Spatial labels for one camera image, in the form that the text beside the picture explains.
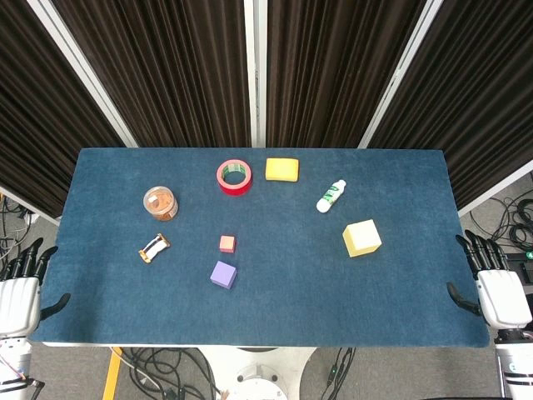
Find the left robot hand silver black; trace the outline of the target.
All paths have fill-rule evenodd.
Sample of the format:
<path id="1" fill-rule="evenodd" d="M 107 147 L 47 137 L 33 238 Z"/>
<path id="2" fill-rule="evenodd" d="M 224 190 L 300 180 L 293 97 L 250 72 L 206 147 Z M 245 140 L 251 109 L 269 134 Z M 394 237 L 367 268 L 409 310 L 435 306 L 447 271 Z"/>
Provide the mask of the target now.
<path id="1" fill-rule="evenodd" d="M 1 339 L 27 338 L 39 323 L 61 312 L 71 295 L 64 293 L 53 305 L 41 307 L 41 288 L 53 246 L 39 253 L 43 239 L 37 238 L 9 261 L 1 271 Z"/>

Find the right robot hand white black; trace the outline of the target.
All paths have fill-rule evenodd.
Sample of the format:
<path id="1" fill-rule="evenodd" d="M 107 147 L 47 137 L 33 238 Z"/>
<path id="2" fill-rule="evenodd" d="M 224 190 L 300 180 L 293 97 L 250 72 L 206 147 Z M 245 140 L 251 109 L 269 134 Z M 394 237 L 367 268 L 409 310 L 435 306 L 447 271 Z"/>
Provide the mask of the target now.
<path id="1" fill-rule="evenodd" d="M 532 322 L 532 314 L 526 294 L 516 272 L 509 268 L 501 246 L 491 239 L 484 239 L 470 230 L 457 235 L 470 267 L 478 302 L 465 300 L 454 284 L 446 289 L 459 308 L 484 318 L 487 325 L 501 330 L 524 329 Z"/>

